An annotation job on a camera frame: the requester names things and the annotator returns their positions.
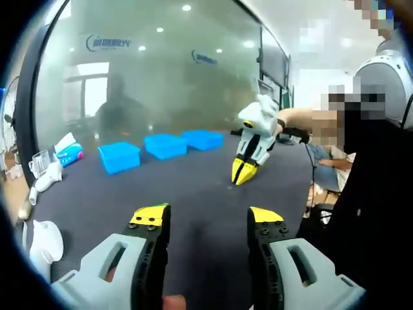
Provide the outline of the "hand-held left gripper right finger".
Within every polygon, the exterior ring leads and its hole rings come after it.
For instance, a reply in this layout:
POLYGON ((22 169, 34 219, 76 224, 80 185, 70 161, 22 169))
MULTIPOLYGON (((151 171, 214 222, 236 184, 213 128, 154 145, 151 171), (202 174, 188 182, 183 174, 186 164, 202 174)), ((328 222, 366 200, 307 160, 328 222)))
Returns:
POLYGON ((302 238, 290 238, 278 213, 250 207, 248 264, 253 309, 359 309, 365 289, 302 238))

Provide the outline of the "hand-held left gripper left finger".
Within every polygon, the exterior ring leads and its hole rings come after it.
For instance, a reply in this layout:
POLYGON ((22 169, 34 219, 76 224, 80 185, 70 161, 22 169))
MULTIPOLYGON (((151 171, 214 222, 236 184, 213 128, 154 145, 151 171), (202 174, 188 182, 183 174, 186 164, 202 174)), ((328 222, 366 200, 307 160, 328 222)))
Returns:
POLYGON ((162 309, 170 218, 168 203, 139 208, 53 290, 69 309, 162 309))

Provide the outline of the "person's left hand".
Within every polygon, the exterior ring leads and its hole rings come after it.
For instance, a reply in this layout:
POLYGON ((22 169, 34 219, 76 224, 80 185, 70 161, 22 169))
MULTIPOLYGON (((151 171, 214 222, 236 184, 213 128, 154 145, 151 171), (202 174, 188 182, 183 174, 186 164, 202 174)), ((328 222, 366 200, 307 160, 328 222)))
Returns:
POLYGON ((163 310, 186 310, 186 300, 182 295, 164 296, 163 310))

